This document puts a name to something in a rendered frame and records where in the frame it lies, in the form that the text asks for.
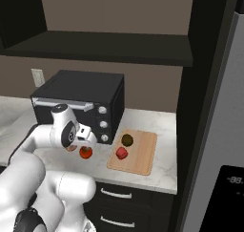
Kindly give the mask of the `black drawer front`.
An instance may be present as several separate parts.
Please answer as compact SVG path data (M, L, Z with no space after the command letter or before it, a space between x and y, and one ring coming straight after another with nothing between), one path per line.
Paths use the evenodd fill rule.
M145 214L88 203L84 205L84 210L95 226L96 232L148 232L149 229L150 219ZM111 221L134 222L135 228L121 227L100 221L101 216Z
M101 188L107 191L118 193L118 194L130 194L132 193L132 199L119 199L111 196L104 195L100 192ZM110 201L115 204L130 206L130 207L142 207L149 208L151 206L152 195L150 191L132 188L128 186L121 186L115 184L109 184L104 182L96 183L95 197L100 200Z

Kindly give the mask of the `black toaster oven door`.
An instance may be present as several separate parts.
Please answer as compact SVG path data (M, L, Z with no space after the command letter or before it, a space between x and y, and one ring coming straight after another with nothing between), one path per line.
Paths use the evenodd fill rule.
M37 122L39 124L53 124L53 118L51 115L52 107L34 106L33 100L35 98L44 98L44 97L33 97L31 99L31 103L33 106L33 110L35 112ZM77 121L83 125L89 126L91 128L91 131L94 133L94 135L98 137L98 133L96 130L96 120L95 120L95 106L92 110L89 110L87 112L81 110L72 110L72 111L75 114Z

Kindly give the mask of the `red tomato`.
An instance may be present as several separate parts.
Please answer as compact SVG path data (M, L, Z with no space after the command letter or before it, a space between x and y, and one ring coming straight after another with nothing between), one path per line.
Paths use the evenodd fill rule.
M79 155L83 159L88 159L92 156L92 148L82 146L79 150Z

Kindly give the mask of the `black toaster oven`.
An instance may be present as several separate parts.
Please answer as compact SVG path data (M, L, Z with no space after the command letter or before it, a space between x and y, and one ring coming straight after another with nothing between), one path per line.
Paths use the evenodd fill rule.
M30 95L30 99L33 97L93 103L98 133L97 142L112 144L125 110L124 75L60 70ZM107 108L105 114L99 114L100 106ZM101 128L100 121L108 122L108 127ZM109 140L102 141L102 135L107 135Z

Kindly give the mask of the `grey fridge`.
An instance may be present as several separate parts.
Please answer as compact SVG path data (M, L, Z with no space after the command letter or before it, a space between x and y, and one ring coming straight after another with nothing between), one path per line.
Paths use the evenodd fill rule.
M182 232L244 232L244 14L235 13Z

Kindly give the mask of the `red bell pepper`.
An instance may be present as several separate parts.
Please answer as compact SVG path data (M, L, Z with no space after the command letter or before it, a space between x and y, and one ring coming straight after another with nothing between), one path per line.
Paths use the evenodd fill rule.
M116 151L116 156L119 159L124 159L128 156L128 151L124 147L119 147Z

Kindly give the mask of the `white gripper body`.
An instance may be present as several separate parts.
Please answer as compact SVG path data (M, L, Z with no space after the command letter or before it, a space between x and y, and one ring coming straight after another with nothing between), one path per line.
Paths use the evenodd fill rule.
M90 132L87 137L76 135L73 141L73 145L77 145L79 147L91 147L93 148L97 143L96 136L93 132Z

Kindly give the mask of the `wooden cutting board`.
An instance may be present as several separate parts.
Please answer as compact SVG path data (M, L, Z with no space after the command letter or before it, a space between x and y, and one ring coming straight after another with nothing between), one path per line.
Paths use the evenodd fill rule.
M133 137L133 145L129 147L121 143L121 138L126 134ZM112 148L112 153L107 162L107 167L117 171L148 176L153 167L156 142L156 133L124 129L116 139ZM116 151L119 147L124 147L128 151L128 156L126 158L119 159L116 156Z

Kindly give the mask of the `dark green avocado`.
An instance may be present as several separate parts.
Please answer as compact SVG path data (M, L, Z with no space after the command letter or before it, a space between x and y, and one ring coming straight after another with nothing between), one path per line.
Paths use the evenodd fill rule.
M121 143L124 146L129 147L129 146L133 145L133 137L129 134L126 134L121 138Z

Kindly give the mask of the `dark wall shelf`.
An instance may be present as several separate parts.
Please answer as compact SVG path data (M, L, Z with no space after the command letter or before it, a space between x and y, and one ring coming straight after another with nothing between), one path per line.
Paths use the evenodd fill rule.
M113 32L40 33L0 55L191 67L187 35Z

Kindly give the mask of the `white wall outlet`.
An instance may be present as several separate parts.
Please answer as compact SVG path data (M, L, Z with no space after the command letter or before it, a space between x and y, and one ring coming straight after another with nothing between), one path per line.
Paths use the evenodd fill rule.
M36 87L40 87L45 83L44 73L40 69L32 69L31 70L34 85Z

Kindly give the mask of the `tall dark cupboard panel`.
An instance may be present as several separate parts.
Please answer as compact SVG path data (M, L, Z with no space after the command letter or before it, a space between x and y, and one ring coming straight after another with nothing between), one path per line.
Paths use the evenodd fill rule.
M177 195L168 232L179 232L237 0L193 0L188 38L193 64L181 76L176 111Z

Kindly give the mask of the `dark upper cupboard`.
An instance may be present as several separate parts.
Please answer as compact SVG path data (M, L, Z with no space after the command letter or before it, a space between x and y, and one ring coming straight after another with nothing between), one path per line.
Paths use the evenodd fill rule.
M46 30L42 0L0 0L0 40L4 49Z

